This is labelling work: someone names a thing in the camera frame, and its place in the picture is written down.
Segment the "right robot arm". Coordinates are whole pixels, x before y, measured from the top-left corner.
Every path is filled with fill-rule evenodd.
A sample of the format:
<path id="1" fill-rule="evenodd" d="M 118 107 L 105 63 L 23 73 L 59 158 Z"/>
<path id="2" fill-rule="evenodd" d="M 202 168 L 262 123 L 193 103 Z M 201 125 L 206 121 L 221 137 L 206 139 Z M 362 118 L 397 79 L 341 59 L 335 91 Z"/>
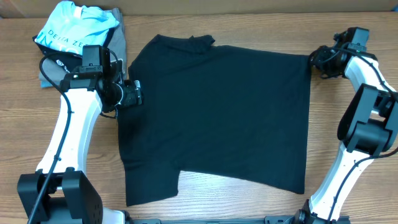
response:
<path id="1" fill-rule="evenodd" d="M 341 208 L 363 171 L 376 159 L 393 156 L 397 137 L 397 92 L 367 51 L 369 30 L 350 27 L 335 34 L 335 44 L 310 54 L 309 64 L 323 79 L 341 76 L 355 91 L 337 130 L 336 159 L 318 190 L 286 223 L 349 223 Z"/>

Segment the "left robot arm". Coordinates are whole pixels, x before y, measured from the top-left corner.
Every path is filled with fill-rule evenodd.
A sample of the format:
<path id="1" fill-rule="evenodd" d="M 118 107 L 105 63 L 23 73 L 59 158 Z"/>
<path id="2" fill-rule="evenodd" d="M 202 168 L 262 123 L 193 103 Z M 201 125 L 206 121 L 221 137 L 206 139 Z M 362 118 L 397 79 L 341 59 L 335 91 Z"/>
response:
<path id="1" fill-rule="evenodd" d="M 124 80 L 110 49 L 86 45 L 82 64 L 60 84 L 60 112 L 50 144 L 33 174 L 22 174 L 17 192 L 29 223 L 131 223 L 128 212 L 103 206 L 86 176 L 98 116 L 143 103 L 139 81 Z"/>

